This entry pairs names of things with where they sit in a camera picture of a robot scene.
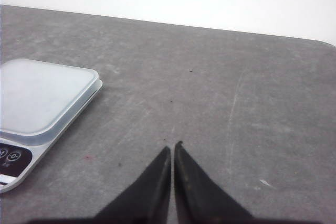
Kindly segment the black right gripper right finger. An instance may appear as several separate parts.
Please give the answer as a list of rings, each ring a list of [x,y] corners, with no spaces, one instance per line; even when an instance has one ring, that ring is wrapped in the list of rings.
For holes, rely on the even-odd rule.
[[[174,148],[174,190],[179,223],[249,223],[256,220],[212,181],[181,141]]]

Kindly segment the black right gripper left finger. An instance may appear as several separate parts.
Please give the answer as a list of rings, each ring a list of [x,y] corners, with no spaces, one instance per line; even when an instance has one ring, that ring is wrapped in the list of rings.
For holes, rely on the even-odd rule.
[[[141,175],[95,217],[98,223],[167,223],[171,150],[164,147]]]

